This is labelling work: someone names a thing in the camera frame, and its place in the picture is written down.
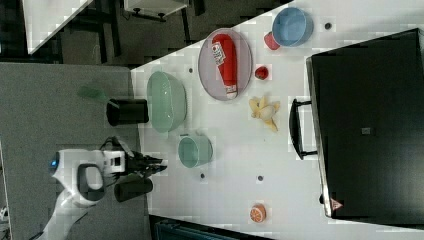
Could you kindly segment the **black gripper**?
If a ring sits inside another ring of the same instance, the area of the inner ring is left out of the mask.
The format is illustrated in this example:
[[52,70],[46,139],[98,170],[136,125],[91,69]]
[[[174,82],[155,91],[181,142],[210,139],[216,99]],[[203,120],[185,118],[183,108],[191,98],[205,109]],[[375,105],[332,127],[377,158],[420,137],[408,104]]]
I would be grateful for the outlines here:
[[162,159],[156,159],[149,155],[135,152],[134,156],[127,155],[125,161],[125,173],[138,173],[143,177],[149,177],[167,168],[162,164]]

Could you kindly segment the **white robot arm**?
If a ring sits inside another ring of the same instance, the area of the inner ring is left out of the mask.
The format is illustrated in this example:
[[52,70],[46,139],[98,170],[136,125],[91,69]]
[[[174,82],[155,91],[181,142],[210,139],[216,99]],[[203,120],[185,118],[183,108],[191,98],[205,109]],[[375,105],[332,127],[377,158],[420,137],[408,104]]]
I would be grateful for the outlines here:
[[44,229],[30,240],[66,240],[72,226],[87,215],[111,185],[118,202],[153,190],[150,177],[166,169],[162,160],[124,150],[65,149],[49,164],[51,176],[62,186],[55,209]]

